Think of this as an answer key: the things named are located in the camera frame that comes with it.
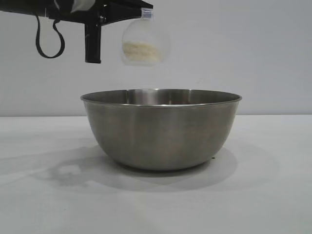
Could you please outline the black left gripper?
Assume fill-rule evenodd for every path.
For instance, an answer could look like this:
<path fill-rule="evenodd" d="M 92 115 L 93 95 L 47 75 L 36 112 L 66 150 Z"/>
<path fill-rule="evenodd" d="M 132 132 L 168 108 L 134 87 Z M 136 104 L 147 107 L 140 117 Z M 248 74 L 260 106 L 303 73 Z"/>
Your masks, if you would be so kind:
<path fill-rule="evenodd" d="M 101 62 L 101 24 L 141 18 L 141 8 L 153 9 L 153 5 L 143 0 L 55 0 L 54 9 L 48 12 L 58 20 L 84 25 L 85 62 Z M 110 11 L 112 7 L 130 8 L 134 11 Z M 101 23 L 101 11 L 106 12 Z"/>

